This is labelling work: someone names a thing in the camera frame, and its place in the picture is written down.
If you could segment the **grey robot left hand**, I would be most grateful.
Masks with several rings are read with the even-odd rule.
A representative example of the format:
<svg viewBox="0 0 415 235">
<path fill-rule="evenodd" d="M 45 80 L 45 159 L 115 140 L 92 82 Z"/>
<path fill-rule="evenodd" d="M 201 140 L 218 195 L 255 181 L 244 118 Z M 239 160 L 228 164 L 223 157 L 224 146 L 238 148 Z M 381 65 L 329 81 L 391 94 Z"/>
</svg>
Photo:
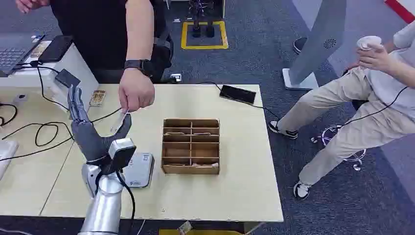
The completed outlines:
<svg viewBox="0 0 415 235">
<path fill-rule="evenodd" d="M 127 114 L 121 127 L 109 137 L 100 136 L 84 109 L 81 99 L 82 90 L 79 87 L 70 86 L 68 91 L 68 105 L 72 118 L 71 130 L 75 142 L 86 158 L 87 163 L 96 163 L 108 155 L 108 150 L 113 141 L 127 136 L 131 125 L 131 115 Z"/>
</svg>

